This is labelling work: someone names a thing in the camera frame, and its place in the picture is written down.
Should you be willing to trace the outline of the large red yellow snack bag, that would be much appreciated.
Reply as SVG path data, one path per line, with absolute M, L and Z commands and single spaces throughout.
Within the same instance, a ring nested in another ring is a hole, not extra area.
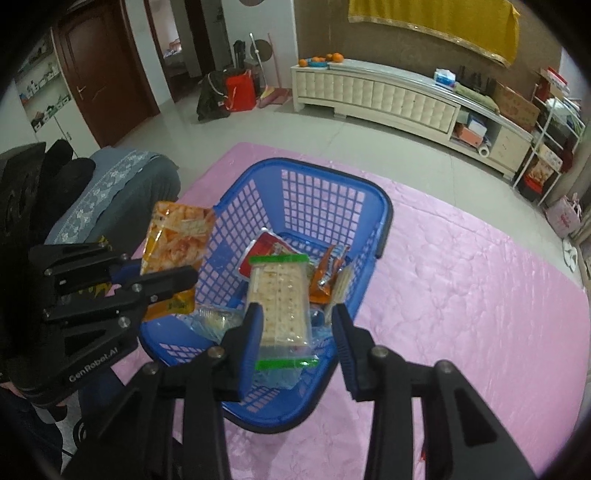
M 263 228 L 257 233 L 256 238 L 250 241 L 249 245 L 245 247 L 242 257 L 238 260 L 235 273 L 242 279 L 249 280 L 250 263 L 252 257 L 257 256 L 276 256 L 276 255 L 291 255 L 300 254 L 300 251 L 291 247 L 286 240 L 283 240 L 276 233 L 269 229 Z

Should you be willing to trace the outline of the dark wooden door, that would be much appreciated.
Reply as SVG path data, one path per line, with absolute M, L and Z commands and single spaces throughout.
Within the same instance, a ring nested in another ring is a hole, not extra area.
M 90 132 L 113 146 L 159 113 L 122 1 L 80 1 L 52 27 L 60 68 Z

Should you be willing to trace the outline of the pink gift bag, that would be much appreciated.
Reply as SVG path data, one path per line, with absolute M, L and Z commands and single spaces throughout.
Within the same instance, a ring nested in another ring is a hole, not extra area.
M 545 210 L 545 217 L 559 238 L 568 237 L 582 225 L 582 209 L 578 195 L 562 196 Z

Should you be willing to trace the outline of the tissue box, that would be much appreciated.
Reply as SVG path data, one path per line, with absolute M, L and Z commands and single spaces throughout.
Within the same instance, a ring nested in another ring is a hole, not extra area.
M 434 72 L 434 81 L 443 88 L 453 90 L 456 84 L 456 74 L 448 69 L 437 68 Z

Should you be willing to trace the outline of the cardboard box on cabinet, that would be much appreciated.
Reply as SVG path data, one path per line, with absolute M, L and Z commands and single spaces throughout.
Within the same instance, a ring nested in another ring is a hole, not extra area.
M 492 98 L 501 115 L 527 132 L 534 130 L 540 114 L 535 104 L 501 83 L 496 84 Z

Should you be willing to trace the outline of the blue plastic basket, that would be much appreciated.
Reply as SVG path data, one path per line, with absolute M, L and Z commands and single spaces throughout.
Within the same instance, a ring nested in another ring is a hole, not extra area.
M 393 204 L 377 184 L 355 175 L 287 158 L 249 167 L 214 207 L 216 224 L 197 283 L 197 302 L 229 308 L 245 303 L 246 283 L 236 268 L 247 246 L 267 229 L 318 261 L 334 244 L 349 247 L 353 268 L 345 304 L 355 316 L 394 217 Z M 320 402 L 335 371 L 335 344 L 325 340 L 318 364 L 301 370 L 293 389 L 253 387 L 224 416 L 245 430 L 281 433 L 304 422 Z

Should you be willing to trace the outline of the orange packet in basket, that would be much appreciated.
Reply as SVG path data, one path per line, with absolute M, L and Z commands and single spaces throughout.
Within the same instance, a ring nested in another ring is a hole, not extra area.
M 315 273 L 311 277 L 308 288 L 308 299 L 311 303 L 327 305 L 332 298 L 332 287 L 338 277 L 339 270 L 346 264 L 346 256 L 349 246 L 335 244 L 325 251 L 324 256 L 318 262 Z

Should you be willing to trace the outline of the yellow hanging cloth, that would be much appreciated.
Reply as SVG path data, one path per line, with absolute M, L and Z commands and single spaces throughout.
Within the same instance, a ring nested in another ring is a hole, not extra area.
M 520 13 L 509 1 L 351 1 L 348 20 L 431 35 L 505 67 L 519 48 Z

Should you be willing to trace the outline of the light blue bread packet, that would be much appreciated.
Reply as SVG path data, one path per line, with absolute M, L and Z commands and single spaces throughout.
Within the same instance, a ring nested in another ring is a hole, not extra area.
M 179 320 L 198 336 L 221 344 L 228 330 L 242 325 L 242 310 L 215 305 L 197 304 L 189 314 L 179 316 Z

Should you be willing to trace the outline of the red shopping bag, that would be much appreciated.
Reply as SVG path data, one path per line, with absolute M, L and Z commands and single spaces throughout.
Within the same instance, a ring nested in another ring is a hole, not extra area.
M 229 112 L 250 111 L 256 107 L 256 91 L 254 90 L 252 72 L 245 70 L 240 74 L 228 76 L 225 79 L 228 97 L 225 107 Z

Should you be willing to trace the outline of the cream TV cabinet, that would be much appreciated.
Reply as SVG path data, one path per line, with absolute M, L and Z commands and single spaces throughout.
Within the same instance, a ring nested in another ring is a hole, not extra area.
M 433 78 L 385 65 L 345 60 L 291 68 L 294 109 L 331 108 L 433 141 L 482 162 L 510 180 L 530 150 L 532 135 Z

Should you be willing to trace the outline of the oranges on cabinet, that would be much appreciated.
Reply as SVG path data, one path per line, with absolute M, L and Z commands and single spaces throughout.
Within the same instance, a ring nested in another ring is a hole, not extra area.
M 345 56 L 341 53 L 329 53 L 325 56 L 314 56 L 310 58 L 301 58 L 297 61 L 297 66 L 301 68 L 328 68 L 329 64 L 342 63 L 345 60 Z

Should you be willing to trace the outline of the white metal shelf rack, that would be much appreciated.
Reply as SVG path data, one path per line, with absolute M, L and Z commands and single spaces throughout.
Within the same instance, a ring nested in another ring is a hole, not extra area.
M 539 71 L 531 101 L 539 108 L 539 115 L 512 187 L 541 207 L 574 165 L 586 123 L 581 116 L 581 101 L 570 96 L 567 80 L 551 67 Z

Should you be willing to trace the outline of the orange snack bag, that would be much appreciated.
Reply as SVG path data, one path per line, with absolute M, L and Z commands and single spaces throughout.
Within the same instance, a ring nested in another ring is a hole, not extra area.
M 214 223 L 212 208 L 158 201 L 147 229 L 140 274 L 184 266 L 200 270 Z

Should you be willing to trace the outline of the clear cracker pack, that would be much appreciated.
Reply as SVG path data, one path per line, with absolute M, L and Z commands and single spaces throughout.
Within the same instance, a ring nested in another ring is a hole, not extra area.
M 318 365 L 312 345 L 308 256 L 281 254 L 249 258 L 246 303 L 263 309 L 259 371 Z

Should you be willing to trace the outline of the black bag on floor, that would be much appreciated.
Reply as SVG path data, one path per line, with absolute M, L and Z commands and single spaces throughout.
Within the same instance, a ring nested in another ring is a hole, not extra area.
M 223 71 L 211 71 L 201 82 L 201 90 L 197 103 L 197 119 L 208 122 L 228 118 L 230 112 L 225 106 L 228 100 L 228 88 L 225 85 Z

